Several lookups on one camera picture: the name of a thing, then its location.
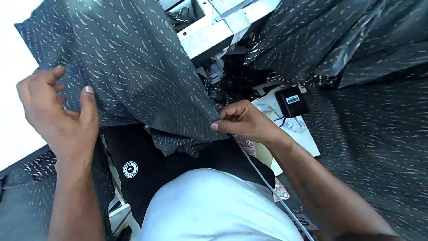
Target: dark gray patterned fabric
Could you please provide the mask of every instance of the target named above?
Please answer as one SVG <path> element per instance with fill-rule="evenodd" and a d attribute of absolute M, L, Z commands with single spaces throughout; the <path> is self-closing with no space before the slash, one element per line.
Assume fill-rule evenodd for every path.
<path fill-rule="evenodd" d="M 91 85 L 102 126 L 143 122 L 165 155 L 227 138 L 210 129 L 218 114 L 158 2 L 45 0 L 15 26 L 41 69 L 67 67 L 66 108 L 79 112 Z"/>
<path fill-rule="evenodd" d="M 40 157 L 24 165 L 24 171 L 28 172 L 35 181 L 40 181 L 43 177 L 54 175 L 56 156 L 52 151 L 43 153 Z"/>
<path fill-rule="evenodd" d="M 313 86 L 311 74 L 340 74 L 344 87 L 426 63 L 427 49 L 427 0 L 283 0 L 245 64 Z"/>
<path fill-rule="evenodd" d="M 428 79 L 304 94 L 317 160 L 410 240 L 428 241 Z"/>
<path fill-rule="evenodd" d="M 55 162 L 56 157 L 49 150 L 36 160 L 22 159 L 15 163 L 12 169 L 8 168 L 0 172 L 1 240 L 45 241 L 48 239 L 56 185 L 56 171 L 51 164 Z M 92 176 L 105 234 L 107 240 L 111 241 L 113 234 L 108 217 L 108 205 L 114 197 L 114 186 L 100 140 L 94 149 Z"/>

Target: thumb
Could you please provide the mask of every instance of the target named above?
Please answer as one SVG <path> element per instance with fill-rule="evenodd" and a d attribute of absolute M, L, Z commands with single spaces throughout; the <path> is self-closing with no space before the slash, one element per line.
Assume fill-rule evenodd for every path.
<path fill-rule="evenodd" d="M 80 120 L 85 122 L 98 121 L 98 109 L 95 102 L 95 90 L 86 86 L 80 92 Z"/>
<path fill-rule="evenodd" d="M 223 133 L 235 134 L 241 136 L 247 130 L 245 122 L 234 122 L 229 120 L 217 120 L 211 123 L 211 129 Z"/>

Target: white shirt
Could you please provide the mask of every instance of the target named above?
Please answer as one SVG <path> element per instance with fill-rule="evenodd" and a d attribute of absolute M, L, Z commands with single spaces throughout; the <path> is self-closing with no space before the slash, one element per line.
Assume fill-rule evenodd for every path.
<path fill-rule="evenodd" d="M 299 231 L 271 192 L 213 169 L 186 172 L 158 190 L 141 241 L 298 241 Z"/>

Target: black box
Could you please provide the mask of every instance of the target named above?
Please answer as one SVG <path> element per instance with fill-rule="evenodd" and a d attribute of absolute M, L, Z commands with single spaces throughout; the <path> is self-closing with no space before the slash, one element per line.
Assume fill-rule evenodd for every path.
<path fill-rule="evenodd" d="M 309 113 L 308 106 L 297 86 L 277 91 L 275 92 L 275 97 L 285 118 L 293 118 Z"/>

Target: black shorts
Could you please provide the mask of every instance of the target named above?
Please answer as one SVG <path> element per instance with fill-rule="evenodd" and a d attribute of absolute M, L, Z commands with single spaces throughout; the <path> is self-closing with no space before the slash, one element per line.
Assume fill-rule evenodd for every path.
<path fill-rule="evenodd" d="M 212 142 L 199 152 L 197 158 L 178 152 L 165 157 L 153 144 L 144 124 L 103 127 L 103 133 L 119 173 L 122 194 L 140 226 L 150 200 L 159 188 L 193 169 L 211 168 L 266 186 L 233 139 Z M 257 158 L 250 158 L 275 188 L 273 171 Z"/>

